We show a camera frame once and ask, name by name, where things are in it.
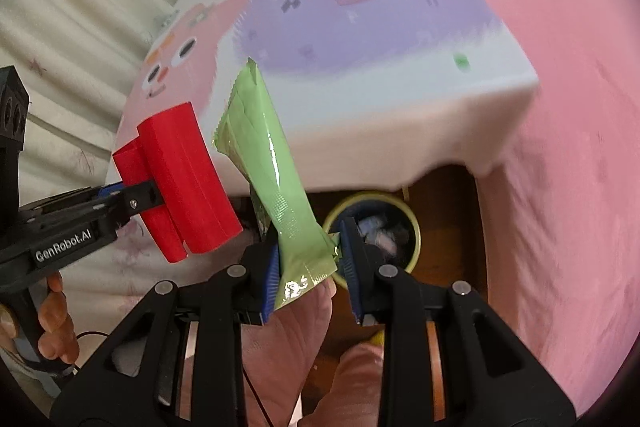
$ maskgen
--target red cartoon nose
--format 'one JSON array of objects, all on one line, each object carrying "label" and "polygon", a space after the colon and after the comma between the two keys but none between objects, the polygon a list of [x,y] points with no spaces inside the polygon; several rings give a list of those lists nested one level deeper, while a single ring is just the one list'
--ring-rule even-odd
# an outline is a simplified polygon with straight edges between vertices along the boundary
[{"label": "red cartoon nose", "polygon": [[162,68],[162,70],[160,70],[160,74],[158,74],[158,78],[156,79],[156,82],[159,84],[160,82],[162,82],[164,80],[164,78],[166,77],[166,74],[169,72],[169,68],[167,68],[166,66],[164,68]]}]

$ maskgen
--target purple cartoon character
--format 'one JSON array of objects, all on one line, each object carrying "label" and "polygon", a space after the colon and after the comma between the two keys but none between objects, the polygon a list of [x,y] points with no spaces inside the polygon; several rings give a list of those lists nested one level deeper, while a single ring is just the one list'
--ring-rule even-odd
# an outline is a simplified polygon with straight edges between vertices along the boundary
[{"label": "purple cartoon character", "polygon": [[264,72],[327,73],[478,36],[484,0],[250,0],[236,50]]}]

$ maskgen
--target pink cartoon character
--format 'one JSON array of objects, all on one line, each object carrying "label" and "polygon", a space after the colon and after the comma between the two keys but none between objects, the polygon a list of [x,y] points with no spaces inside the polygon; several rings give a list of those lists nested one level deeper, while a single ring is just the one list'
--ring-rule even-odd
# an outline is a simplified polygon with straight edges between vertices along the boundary
[{"label": "pink cartoon character", "polygon": [[196,4],[146,56],[122,115],[116,150],[136,136],[146,118],[184,102],[196,115],[207,107],[216,79],[220,39],[232,28],[248,0]]}]

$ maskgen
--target pink bed sheet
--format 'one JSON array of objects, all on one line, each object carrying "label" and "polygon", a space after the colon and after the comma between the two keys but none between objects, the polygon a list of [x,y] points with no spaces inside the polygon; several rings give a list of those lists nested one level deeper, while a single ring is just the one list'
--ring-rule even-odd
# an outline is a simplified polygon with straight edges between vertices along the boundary
[{"label": "pink bed sheet", "polygon": [[487,2],[541,82],[478,180],[489,298],[582,413],[640,331],[640,0]]}]

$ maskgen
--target bare skin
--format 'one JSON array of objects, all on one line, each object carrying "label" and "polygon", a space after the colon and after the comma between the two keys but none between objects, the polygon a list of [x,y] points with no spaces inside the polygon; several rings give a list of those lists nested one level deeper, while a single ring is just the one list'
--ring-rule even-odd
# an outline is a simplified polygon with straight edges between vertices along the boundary
[{"label": "bare skin", "polygon": [[[74,363],[80,355],[80,347],[74,332],[74,323],[66,307],[62,276],[59,272],[47,277],[51,292],[42,303],[38,320],[45,333],[38,341],[38,350],[49,360],[62,359]],[[13,317],[0,308],[0,347],[15,353],[13,339],[18,331]]]}]

